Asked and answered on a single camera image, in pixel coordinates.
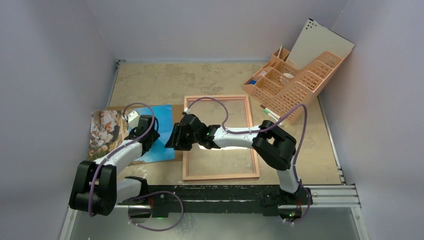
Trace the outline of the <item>pink picture frame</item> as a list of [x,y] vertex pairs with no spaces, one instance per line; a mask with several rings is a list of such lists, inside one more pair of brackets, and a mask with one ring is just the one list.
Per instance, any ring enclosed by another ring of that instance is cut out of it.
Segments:
[[[212,96],[185,96],[184,98],[184,106],[191,108],[195,103],[201,101],[201,100],[212,100],[216,101],[224,109],[226,109],[225,105],[220,100],[245,100],[249,103],[250,110],[251,105],[249,102],[249,97],[245,94],[227,94],[227,95],[212,95]],[[248,127],[237,127],[238,131],[243,131],[245,128],[253,127],[253,121],[251,117],[251,123],[252,126]],[[243,146],[235,146],[230,145],[228,147],[224,147],[222,149],[215,149],[215,150],[223,150],[226,148],[246,148],[250,149],[248,147]],[[215,180],[244,180],[244,179],[258,179],[260,177],[260,170],[259,170],[259,160],[258,155],[255,150],[250,149],[252,154],[252,160],[253,160],[253,166],[254,166],[254,173],[246,173],[246,174],[219,174],[219,175],[202,175],[202,176],[188,176],[188,152],[185,151],[182,154],[182,179],[184,181],[215,181]]]

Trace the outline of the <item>clear glass sheet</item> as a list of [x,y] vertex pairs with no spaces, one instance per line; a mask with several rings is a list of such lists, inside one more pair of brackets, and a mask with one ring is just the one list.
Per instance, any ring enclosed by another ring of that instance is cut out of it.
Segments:
[[[216,101],[204,99],[196,102],[190,111],[205,125],[221,125],[225,122],[226,128],[245,128],[252,126],[250,104],[244,99],[220,100],[226,109]],[[248,148],[229,147],[221,149],[205,149],[194,144],[188,153],[189,177],[252,174],[252,150]]]

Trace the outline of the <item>beach landscape photo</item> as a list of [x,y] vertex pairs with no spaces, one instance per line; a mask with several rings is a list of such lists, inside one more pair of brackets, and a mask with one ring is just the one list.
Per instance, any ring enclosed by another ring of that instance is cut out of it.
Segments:
[[[157,122],[154,129],[160,134],[150,150],[131,164],[146,164],[174,160],[177,157],[172,148],[165,148],[173,127],[171,105],[152,107]],[[123,118],[122,110],[99,110],[91,113],[88,161],[97,160],[117,148],[129,135],[132,128]]]

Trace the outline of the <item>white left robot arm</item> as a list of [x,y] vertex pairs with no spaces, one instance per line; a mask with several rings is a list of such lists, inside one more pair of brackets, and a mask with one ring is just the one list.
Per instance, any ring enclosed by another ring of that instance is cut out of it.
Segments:
[[145,178],[127,176],[118,181],[117,175],[159,139],[159,121],[153,115],[136,114],[129,118],[129,125],[129,135],[116,149],[78,165],[68,203],[71,209],[87,212],[91,217],[107,216],[123,201],[131,199],[138,205],[148,201]]

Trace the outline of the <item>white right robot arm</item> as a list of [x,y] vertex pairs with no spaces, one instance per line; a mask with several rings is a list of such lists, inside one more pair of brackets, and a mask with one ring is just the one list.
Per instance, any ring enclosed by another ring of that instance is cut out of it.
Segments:
[[207,150],[229,147],[255,150],[269,167],[276,170],[279,193],[285,204],[312,203],[311,193],[303,186],[296,169],[302,143],[276,123],[264,120],[253,127],[225,127],[206,125],[196,115],[185,114],[173,125],[165,147],[190,151],[194,144]]

